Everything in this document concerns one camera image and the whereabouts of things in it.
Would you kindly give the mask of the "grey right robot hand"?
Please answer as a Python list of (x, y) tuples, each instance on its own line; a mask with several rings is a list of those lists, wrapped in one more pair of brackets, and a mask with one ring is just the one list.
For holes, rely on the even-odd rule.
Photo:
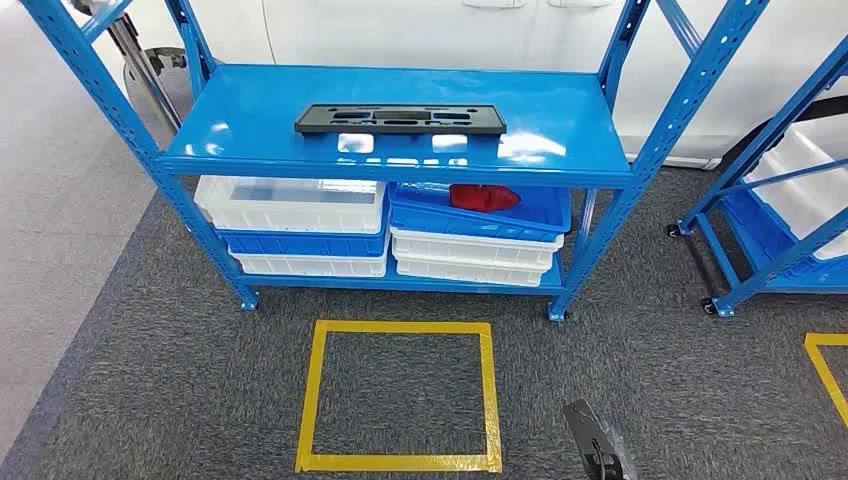
[(636, 480), (638, 474), (623, 437), (597, 416), (585, 399), (565, 407), (568, 427), (589, 479)]

